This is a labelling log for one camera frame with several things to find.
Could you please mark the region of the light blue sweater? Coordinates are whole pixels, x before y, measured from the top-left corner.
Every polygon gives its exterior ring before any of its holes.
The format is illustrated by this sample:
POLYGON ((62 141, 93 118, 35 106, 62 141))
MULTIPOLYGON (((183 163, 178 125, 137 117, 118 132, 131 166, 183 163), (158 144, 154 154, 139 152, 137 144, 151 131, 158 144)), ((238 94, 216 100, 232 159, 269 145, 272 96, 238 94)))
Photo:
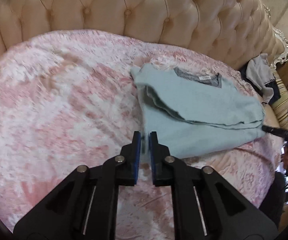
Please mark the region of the light blue sweater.
POLYGON ((193 75, 152 64, 132 68, 143 115, 145 146, 158 142, 177 158, 230 150, 265 135, 264 109, 221 74, 193 75))

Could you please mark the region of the striped gold cushion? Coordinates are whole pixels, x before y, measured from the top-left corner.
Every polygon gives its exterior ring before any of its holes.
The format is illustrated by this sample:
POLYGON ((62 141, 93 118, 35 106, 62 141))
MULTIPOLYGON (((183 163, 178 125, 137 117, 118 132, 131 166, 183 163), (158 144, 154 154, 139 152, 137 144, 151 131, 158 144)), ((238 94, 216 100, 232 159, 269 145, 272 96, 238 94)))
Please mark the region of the striped gold cushion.
POLYGON ((272 104, 272 109, 277 117, 280 127, 288 129, 288 90, 275 69, 273 69, 273 75, 277 82, 281 97, 272 104))

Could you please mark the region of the dark navy garment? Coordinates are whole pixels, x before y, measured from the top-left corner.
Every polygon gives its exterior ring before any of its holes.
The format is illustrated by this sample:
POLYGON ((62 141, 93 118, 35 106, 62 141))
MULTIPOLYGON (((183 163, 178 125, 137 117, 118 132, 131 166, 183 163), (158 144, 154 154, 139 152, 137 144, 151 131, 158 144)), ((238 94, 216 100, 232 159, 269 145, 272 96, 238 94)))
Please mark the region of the dark navy garment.
MULTIPOLYGON (((258 88, 256 88, 256 87, 251 83, 250 80, 247 79, 247 77, 246 77, 246 69, 247 69, 247 65, 244 65, 244 66, 239 70, 239 72, 240 72, 240 74, 241 74, 241 78, 242 78, 244 81, 246 81, 246 82, 248 82, 249 84, 251 84, 252 88, 262 97, 262 95, 263 95, 262 92, 261 92, 258 88)), ((267 86, 271 86, 271 87, 274 89, 274 96, 273 96, 273 98, 270 100, 270 102, 268 103, 268 105, 272 105, 272 104, 275 103, 277 100, 279 100, 279 98, 281 97, 281 96, 280 96, 280 92, 279 92, 279 88, 278 88, 278 86, 277 86, 276 80, 273 81, 271 84, 267 84, 267 86)))

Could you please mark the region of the grey garment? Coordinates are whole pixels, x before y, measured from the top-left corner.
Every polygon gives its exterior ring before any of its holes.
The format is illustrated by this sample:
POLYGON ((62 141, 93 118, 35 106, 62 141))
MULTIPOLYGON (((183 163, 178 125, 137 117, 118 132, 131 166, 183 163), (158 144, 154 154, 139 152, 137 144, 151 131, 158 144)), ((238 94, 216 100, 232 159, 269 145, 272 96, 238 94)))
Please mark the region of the grey garment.
POLYGON ((268 63, 268 54, 260 54, 248 62, 246 77, 262 92, 262 103, 267 105, 274 96, 274 89, 271 86, 267 86, 267 84, 275 81, 268 63))

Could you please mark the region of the pink floral lace sofa cover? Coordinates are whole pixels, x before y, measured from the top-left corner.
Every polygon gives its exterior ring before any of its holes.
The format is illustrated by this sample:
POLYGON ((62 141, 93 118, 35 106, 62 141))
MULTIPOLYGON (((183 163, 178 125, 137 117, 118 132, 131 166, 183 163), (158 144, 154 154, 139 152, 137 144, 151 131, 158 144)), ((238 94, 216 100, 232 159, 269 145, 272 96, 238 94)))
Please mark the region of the pink floral lace sofa cover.
MULTIPOLYGON (((101 165, 142 128, 132 67, 152 63, 194 75, 220 73, 256 97, 239 72, 203 54, 96 30, 55 31, 0 57, 0 219, 15 224, 78 165, 101 165)), ((259 207, 280 162, 272 135, 230 151, 189 158, 210 165, 259 207)), ((116 239, 174 239, 171 189, 154 187, 148 163, 121 187, 116 239)))

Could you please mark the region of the tufted peach leather sofa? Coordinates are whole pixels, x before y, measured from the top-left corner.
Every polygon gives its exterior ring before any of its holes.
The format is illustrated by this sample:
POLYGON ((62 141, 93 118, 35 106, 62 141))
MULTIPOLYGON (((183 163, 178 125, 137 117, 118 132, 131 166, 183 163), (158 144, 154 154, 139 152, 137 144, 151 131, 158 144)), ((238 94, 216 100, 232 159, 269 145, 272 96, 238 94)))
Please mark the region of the tufted peach leather sofa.
POLYGON ((0 0, 0 57, 54 30, 95 29, 203 53, 234 69, 267 53, 288 60, 288 42, 261 0, 0 0))

